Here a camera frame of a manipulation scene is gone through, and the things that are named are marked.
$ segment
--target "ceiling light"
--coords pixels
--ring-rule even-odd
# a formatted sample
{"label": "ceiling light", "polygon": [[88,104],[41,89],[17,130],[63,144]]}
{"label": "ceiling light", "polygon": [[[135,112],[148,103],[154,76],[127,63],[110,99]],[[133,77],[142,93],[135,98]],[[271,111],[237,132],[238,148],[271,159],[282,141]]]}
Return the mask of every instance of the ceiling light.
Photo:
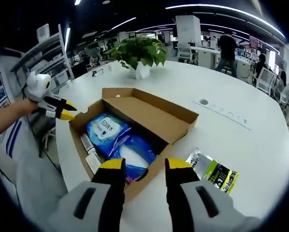
{"label": "ceiling light", "polygon": [[156,31],[160,31],[160,30],[173,30],[172,28],[165,28],[165,29],[158,29]]}
{"label": "ceiling light", "polygon": [[209,30],[224,33],[223,31],[220,31],[220,30],[211,30],[211,29],[209,29]]}
{"label": "ceiling light", "polygon": [[129,19],[129,20],[126,20],[125,22],[120,23],[119,25],[116,25],[115,27],[111,28],[108,32],[110,32],[111,30],[113,30],[113,29],[115,29],[115,28],[117,28],[117,27],[120,27],[121,25],[123,25],[123,24],[125,24],[125,23],[128,23],[128,22],[130,22],[130,21],[132,21],[132,20],[134,20],[134,19],[136,19],[136,17],[131,18],[131,19]]}
{"label": "ceiling light", "polygon": [[193,12],[193,14],[208,14],[208,15],[214,15],[212,12]]}
{"label": "ceiling light", "polygon": [[237,18],[237,17],[234,17],[234,16],[230,16],[230,15],[227,15],[227,14],[216,14],[216,15],[225,16],[225,17],[229,17],[229,18],[234,18],[234,19],[237,19],[237,20],[240,20],[240,21],[243,21],[243,22],[246,21],[244,19]]}
{"label": "ceiling light", "polygon": [[76,1],[75,1],[75,6],[76,6],[76,5],[79,5],[80,2],[81,2],[81,0],[76,0]]}
{"label": "ceiling light", "polygon": [[159,25],[159,26],[154,26],[154,27],[149,27],[149,28],[143,28],[143,29],[137,30],[136,32],[139,32],[139,31],[141,31],[141,30],[150,29],[150,28],[159,28],[159,27],[171,26],[171,25],[175,25],[175,23],[172,23],[172,24],[165,24],[165,25]]}
{"label": "ceiling light", "polygon": [[192,7],[192,6],[204,6],[204,7],[215,7],[215,8],[222,8],[222,9],[226,9],[226,10],[231,10],[231,11],[236,11],[236,12],[239,12],[239,13],[242,13],[244,15],[247,15],[249,17],[252,17],[260,22],[262,22],[263,24],[269,26],[270,28],[272,28],[273,30],[275,30],[276,32],[278,32],[280,35],[282,35],[284,38],[284,34],[282,32],[280,32],[277,28],[275,28],[273,25],[271,25],[270,23],[266,22],[265,20],[253,15],[253,14],[250,14],[248,12],[245,12],[245,11],[241,11],[241,10],[238,10],[238,9],[235,9],[235,8],[231,8],[231,7],[228,7],[228,6],[219,6],[219,5],[211,5],[211,4],[187,4],[187,5],[179,5],[179,6],[170,6],[170,7],[166,7],[166,10],[168,9],[173,9],[173,8],[178,8],[178,7]]}
{"label": "ceiling light", "polygon": [[65,51],[67,50],[70,32],[71,32],[71,29],[70,29],[70,28],[67,28],[67,30],[66,30],[66,38],[65,38]]}
{"label": "ceiling light", "polygon": [[86,38],[86,37],[89,37],[89,36],[93,36],[97,33],[97,31],[94,31],[94,32],[91,32],[91,33],[88,33],[88,34],[85,34],[84,36],[82,36],[82,39]]}
{"label": "ceiling light", "polygon": [[219,27],[219,28],[226,28],[226,29],[234,30],[234,31],[241,32],[241,33],[243,33],[243,34],[249,35],[248,33],[245,33],[245,32],[240,31],[240,30],[236,30],[236,29],[228,28],[228,27],[223,27],[223,26],[219,26],[219,25],[206,24],[206,23],[201,23],[201,25],[205,25],[205,26],[213,26],[213,27]]}
{"label": "ceiling light", "polygon": [[241,36],[239,36],[239,35],[233,35],[233,36],[236,36],[236,37],[238,37],[238,38],[241,38],[241,39],[244,39],[244,40],[248,40],[248,41],[250,41],[249,39],[244,38],[244,37],[241,37]]}

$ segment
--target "shelf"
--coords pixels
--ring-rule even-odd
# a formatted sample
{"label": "shelf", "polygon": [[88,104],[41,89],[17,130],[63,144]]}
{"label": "shelf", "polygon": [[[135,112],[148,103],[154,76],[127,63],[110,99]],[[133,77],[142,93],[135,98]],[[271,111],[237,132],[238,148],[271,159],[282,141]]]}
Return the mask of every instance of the shelf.
{"label": "shelf", "polygon": [[55,88],[52,90],[52,92],[57,94],[58,91],[59,91],[61,88],[63,88],[64,86],[67,85],[67,82],[68,82],[68,81],[70,81],[70,80],[67,80],[67,81],[65,81],[64,83],[62,83],[61,85],[55,87]]}
{"label": "shelf", "polygon": [[37,70],[36,74],[47,73],[48,71],[53,69],[55,66],[57,66],[57,65],[59,65],[61,63],[64,63],[64,56],[60,56],[60,57],[56,58],[55,60],[49,62],[44,67],[42,67],[39,70]]}
{"label": "shelf", "polygon": [[54,48],[52,48],[50,51],[46,52],[45,54],[43,54],[40,58],[38,58],[37,60],[35,60],[33,63],[31,63],[30,65],[27,65],[28,69],[33,68],[36,64],[38,64],[40,61],[42,61],[43,59],[47,60],[50,59],[52,57],[54,57],[55,55],[57,55],[58,53],[62,52],[61,51],[61,45],[56,46]]}
{"label": "shelf", "polygon": [[54,78],[60,76],[63,72],[66,72],[66,71],[68,71],[68,69],[64,69],[63,71],[61,71],[60,73],[56,74],[55,76],[52,76],[51,79],[54,79]]}
{"label": "shelf", "polygon": [[43,50],[47,49],[51,45],[59,43],[59,33],[56,33],[52,36],[50,36],[48,39],[42,41],[41,43],[37,44],[33,48],[31,48],[20,60],[18,63],[16,63],[12,69],[11,72],[15,72],[18,69],[20,69],[23,65],[25,65],[26,62],[28,62],[31,58],[33,58],[35,55],[37,55],[39,52],[42,52]]}

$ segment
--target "white pillar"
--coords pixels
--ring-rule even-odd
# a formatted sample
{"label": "white pillar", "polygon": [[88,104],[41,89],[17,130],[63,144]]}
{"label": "white pillar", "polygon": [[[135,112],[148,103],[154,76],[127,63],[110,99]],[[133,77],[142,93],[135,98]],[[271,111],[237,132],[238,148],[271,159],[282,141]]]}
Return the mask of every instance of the white pillar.
{"label": "white pillar", "polygon": [[286,72],[286,83],[289,84],[289,44],[287,44],[282,49],[283,49],[283,52],[281,52],[281,54],[283,54],[283,56],[281,57],[286,62],[286,70],[284,70]]}
{"label": "white pillar", "polygon": [[123,32],[120,32],[120,33],[117,35],[117,38],[118,38],[118,43],[120,43],[120,42],[122,42],[122,40],[128,39],[129,36],[128,36],[128,34],[127,34],[125,31],[123,31]]}
{"label": "white pillar", "polygon": [[168,30],[164,31],[164,35],[165,35],[165,43],[167,44],[168,42],[170,42],[170,33]]}
{"label": "white pillar", "polygon": [[199,18],[193,15],[179,15],[175,17],[178,31],[178,41],[180,44],[189,42],[196,46],[202,45],[201,25]]}

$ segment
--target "table surface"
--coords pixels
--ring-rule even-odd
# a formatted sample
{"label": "table surface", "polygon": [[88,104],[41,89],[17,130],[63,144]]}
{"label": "table surface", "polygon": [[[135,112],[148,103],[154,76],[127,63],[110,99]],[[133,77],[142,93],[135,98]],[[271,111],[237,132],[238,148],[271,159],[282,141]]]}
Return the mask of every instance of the table surface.
{"label": "table surface", "polygon": [[[195,49],[197,51],[204,51],[204,52],[211,52],[213,54],[219,55],[220,51],[218,50],[214,50],[214,49],[210,49],[210,48],[205,48],[205,47],[193,47],[191,46],[192,49]],[[239,57],[239,56],[235,56],[235,59],[237,61],[243,62],[245,64],[250,64],[250,60],[245,58],[245,57]]]}
{"label": "table surface", "polygon": [[[226,74],[204,67],[166,61],[151,70],[147,79],[128,78],[129,71],[111,63],[112,71],[91,77],[91,72],[69,82],[59,95],[70,100],[78,112],[101,98],[103,87],[136,87],[155,94],[200,116],[193,128],[173,146],[174,157],[185,160],[198,147],[239,177],[230,196],[234,207],[246,216],[265,217],[289,181],[289,131],[279,105],[263,92]],[[214,102],[245,117],[247,128],[193,103]],[[89,181],[77,155],[67,121],[57,119],[58,158],[64,181],[71,191]],[[171,231],[162,170],[149,185],[124,206],[122,231]]]}

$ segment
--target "man in black shirt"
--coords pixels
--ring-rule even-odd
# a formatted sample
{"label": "man in black shirt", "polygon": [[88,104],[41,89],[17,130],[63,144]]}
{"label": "man in black shirt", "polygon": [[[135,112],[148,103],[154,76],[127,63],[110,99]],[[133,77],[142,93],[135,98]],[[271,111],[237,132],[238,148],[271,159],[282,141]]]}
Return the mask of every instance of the man in black shirt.
{"label": "man in black shirt", "polygon": [[224,66],[231,69],[231,75],[237,78],[237,68],[235,63],[235,49],[238,48],[236,40],[231,36],[232,32],[228,31],[222,35],[217,43],[221,48],[221,60],[217,65],[216,71],[220,72]]}

